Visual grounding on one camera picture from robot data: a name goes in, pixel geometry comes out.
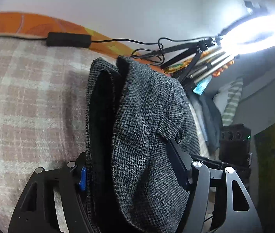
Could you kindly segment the grey houndstooth pants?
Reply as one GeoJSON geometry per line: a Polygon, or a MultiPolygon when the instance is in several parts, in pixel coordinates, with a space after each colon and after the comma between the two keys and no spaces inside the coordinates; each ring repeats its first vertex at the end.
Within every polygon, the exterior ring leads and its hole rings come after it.
{"type": "Polygon", "coordinates": [[[87,81],[87,213],[95,232],[175,232],[189,193],[169,140],[200,153],[181,84],[127,57],[93,61],[87,81]]]}

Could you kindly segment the folded dark cloth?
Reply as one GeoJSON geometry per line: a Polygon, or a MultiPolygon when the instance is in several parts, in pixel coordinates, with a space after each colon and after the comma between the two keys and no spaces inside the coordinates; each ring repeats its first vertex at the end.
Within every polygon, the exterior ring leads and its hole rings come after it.
{"type": "Polygon", "coordinates": [[[221,113],[213,100],[205,93],[198,95],[189,92],[187,97],[197,115],[209,154],[213,154],[220,147],[220,134],[223,126],[221,113]]]}

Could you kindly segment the green striped pillow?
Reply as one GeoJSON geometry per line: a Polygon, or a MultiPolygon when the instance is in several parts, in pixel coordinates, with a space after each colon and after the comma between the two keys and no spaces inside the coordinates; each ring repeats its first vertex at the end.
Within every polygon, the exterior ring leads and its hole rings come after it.
{"type": "Polygon", "coordinates": [[[223,126],[229,126],[233,123],[235,112],[239,106],[239,101],[243,91],[243,79],[238,78],[224,86],[214,96],[213,102],[218,108],[223,126]]]}

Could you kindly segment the colourful doll figure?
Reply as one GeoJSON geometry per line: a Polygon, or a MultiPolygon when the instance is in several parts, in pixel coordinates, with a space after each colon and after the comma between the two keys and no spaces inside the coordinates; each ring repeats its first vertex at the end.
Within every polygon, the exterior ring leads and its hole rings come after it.
{"type": "Polygon", "coordinates": [[[227,69],[232,64],[234,64],[234,59],[227,58],[212,66],[202,75],[199,75],[196,79],[193,80],[191,85],[193,93],[201,95],[207,88],[212,78],[218,77],[223,72],[223,70],[227,69]]]}

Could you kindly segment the black mini tripod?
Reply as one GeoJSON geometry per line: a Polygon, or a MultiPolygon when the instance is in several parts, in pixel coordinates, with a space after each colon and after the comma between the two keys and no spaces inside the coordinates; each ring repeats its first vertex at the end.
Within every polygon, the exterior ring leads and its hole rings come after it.
{"type": "Polygon", "coordinates": [[[197,42],[188,42],[164,48],[160,51],[162,58],[166,54],[178,52],[177,56],[170,60],[163,60],[160,71],[176,78],[183,83],[191,73],[196,72],[202,64],[223,53],[222,48],[212,37],[203,38],[197,42]]]}

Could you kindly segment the plaid beige blanket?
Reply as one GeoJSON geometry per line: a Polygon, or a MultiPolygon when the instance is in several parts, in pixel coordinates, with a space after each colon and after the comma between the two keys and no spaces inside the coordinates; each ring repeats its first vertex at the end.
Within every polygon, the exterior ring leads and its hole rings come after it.
{"type": "MultiPolygon", "coordinates": [[[[87,149],[87,81],[67,86],[0,85],[0,230],[7,232],[31,173],[75,160],[87,149]]],[[[190,104],[200,153],[207,154],[190,104]]]]}

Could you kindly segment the orange bed sheet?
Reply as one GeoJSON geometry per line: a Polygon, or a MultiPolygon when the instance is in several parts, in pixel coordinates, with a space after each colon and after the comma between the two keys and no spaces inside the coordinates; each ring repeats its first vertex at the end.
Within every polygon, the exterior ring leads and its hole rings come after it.
{"type": "Polygon", "coordinates": [[[21,83],[67,86],[86,82],[91,64],[101,58],[111,65],[119,56],[130,57],[133,50],[123,43],[93,43],[85,48],[47,47],[44,39],[50,32],[91,35],[92,39],[107,37],[83,26],[44,15],[24,12],[0,12],[0,85],[21,83]]]}

